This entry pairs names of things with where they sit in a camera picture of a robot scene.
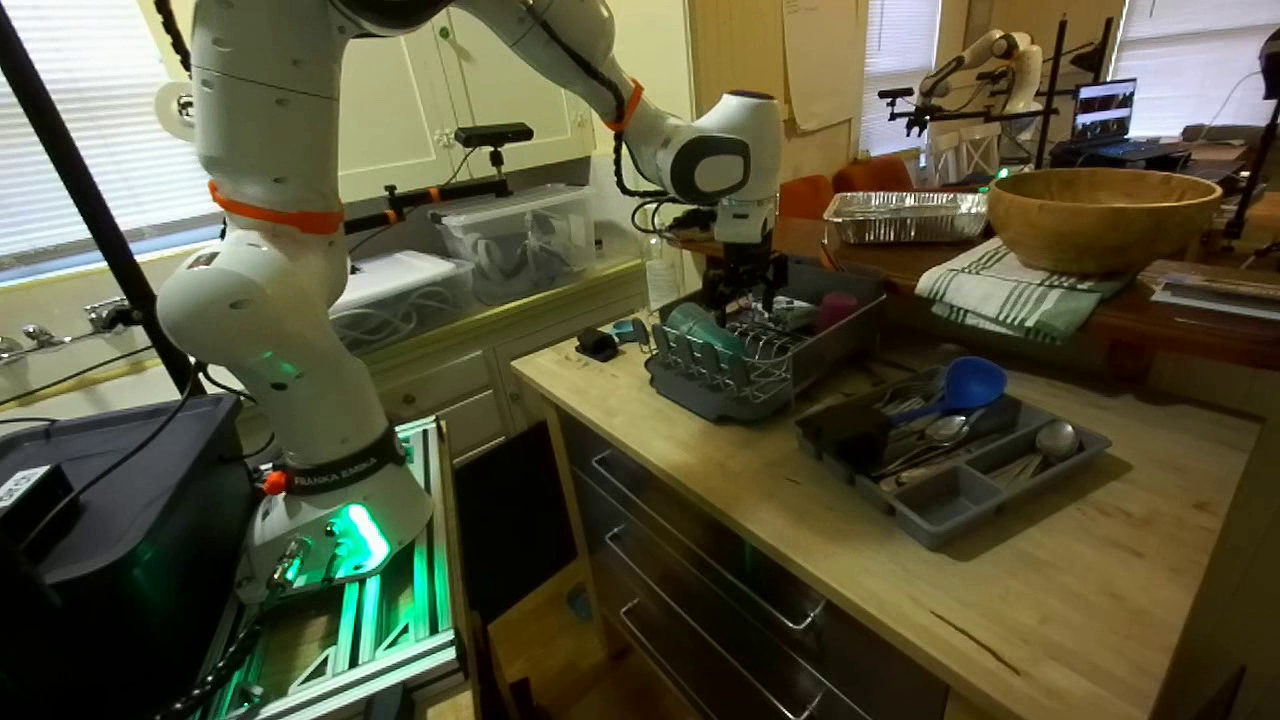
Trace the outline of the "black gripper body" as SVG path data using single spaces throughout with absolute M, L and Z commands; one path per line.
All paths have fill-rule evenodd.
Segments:
M 784 260 L 768 243 L 724 243 L 705 265 L 705 305 L 726 312 L 734 298 L 771 298 L 784 284 Z

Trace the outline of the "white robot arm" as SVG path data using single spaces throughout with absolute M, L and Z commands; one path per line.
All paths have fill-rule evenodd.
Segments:
M 763 281 L 780 104 L 726 93 L 696 118 L 654 106 L 613 54 L 605 0 L 196 0 L 192 145 L 227 236 L 162 281 L 156 320 L 180 353 L 227 369 L 283 449 L 286 485 L 258 499 L 235 569 L 247 594 L 364 579 L 427 524 L 372 372 L 333 328 L 349 284 L 336 152 L 344 53 L 445 6 L 581 96 L 666 199 L 713 215 L 718 296 Z

